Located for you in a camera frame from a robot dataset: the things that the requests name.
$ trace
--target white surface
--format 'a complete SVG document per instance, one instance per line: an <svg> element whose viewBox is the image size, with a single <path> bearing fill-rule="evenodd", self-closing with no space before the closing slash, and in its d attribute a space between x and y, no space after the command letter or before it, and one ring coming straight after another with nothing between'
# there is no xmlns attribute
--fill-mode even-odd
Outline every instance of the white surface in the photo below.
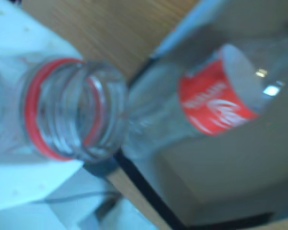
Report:
<svg viewBox="0 0 288 230"><path fill-rule="evenodd" d="M59 189L49 195L46 200L57 200L75 195L85 195L70 201L50 203L49 206L67 229L73 229L81 222L88 225L93 220L93 212L109 197L105 192L116 192L114 187L103 179L92 176L84 169L80 169L74 176L66 181Z"/></svg>
<svg viewBox="0 0 288 230"><path fill-rule="evenodd" d="M0 230L67 230L46 204L0 211Z"/></svg>
<svg viewBox="0 0 288 230"><path fill-rule="evenodd" d="M101 223L102 230L157 230L128 200L121 200Z"/></svg>
<svg viewBox="0 0 288 230"><path fill-rule="evenodd" d="M40 50L81 57L68 42L7 0L0 0L0 55ZM82 164L79 161L0 164L0 209L44 198Z"/></svg>

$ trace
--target wooden table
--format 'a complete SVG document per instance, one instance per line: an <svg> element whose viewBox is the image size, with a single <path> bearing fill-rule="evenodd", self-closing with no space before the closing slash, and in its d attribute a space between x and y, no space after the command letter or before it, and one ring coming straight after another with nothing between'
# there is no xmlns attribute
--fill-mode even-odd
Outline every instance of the wooden table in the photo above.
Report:
<svg viewBox="0 0 288 230"><path fill-rule="evenodd" d="M86 59L107 59L129 80L198 0L23 0L24 9ZM170 227L119 169L108 179L161 230ZM288 230L288 221L262 230Z"/></svg>

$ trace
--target red ring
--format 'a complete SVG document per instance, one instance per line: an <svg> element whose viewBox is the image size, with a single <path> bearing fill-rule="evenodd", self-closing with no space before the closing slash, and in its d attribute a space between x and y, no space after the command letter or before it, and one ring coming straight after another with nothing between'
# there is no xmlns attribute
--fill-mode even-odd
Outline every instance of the red ring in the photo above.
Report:
<svg viewBox="0 0 288 230"><path fill-rule="evenodd" d="M44 65L32 79L24 103L24 120L29 138L43 155L60 161L70 161L72 159L60 156L48 146L39 131L36 118L38 115L38 99L41 93L41 84L55 68L66 62L83 63L81 60L75 58L64 58Z"/></svg>

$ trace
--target plastic bottle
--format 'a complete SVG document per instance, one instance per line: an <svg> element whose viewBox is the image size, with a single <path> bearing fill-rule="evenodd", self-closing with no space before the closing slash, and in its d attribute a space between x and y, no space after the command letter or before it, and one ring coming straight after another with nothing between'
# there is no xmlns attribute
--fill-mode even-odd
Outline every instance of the plastic bottle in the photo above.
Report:
<svg viewBox="0 0 288 230"><path fill-rule="evenodd" d="M264 113L286 84L288 33L226 42L191 36L131 90L124 153L143 159L185 138L232 130Z"/></svg>
<svg viewBox="0 0 288 230"><path fill-rule="evenodd" d="M120 73L0 0L0 210L43 199L126 129Z"/></svg>

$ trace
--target bottle label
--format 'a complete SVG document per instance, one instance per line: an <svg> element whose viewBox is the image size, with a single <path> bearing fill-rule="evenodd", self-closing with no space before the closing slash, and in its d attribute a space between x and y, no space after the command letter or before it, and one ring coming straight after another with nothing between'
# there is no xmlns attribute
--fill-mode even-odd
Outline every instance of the bottle label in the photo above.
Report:
<svg viewBox="0 0 288 230"><path fill-rule="evenodd" d="M184 75L180 80L179 98L190 122L210 136L257 117L236 95L220 59L195 74Z"/></svg>

